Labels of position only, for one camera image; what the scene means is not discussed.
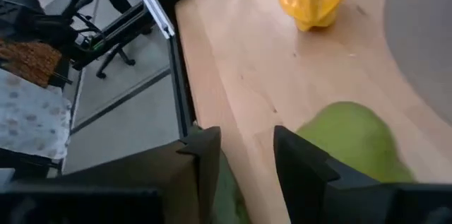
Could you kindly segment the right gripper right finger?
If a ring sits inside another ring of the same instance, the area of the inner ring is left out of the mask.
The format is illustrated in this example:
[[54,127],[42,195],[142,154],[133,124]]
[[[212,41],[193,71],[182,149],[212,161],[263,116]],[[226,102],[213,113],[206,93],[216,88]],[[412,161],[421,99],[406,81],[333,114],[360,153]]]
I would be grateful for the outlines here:
[[292,223],[385,223],[382,183],[284,126],[273,134],[276,172]]

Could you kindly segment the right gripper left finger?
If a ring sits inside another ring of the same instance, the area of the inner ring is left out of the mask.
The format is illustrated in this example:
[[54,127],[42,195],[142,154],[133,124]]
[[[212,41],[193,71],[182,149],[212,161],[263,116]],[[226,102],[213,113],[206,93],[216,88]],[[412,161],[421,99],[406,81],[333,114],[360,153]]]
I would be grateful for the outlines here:
[[221,130],[214,126],[140,153],[64,175],[89,187],[138,190],[109,210],[113,223],[210,223],[219,175]]

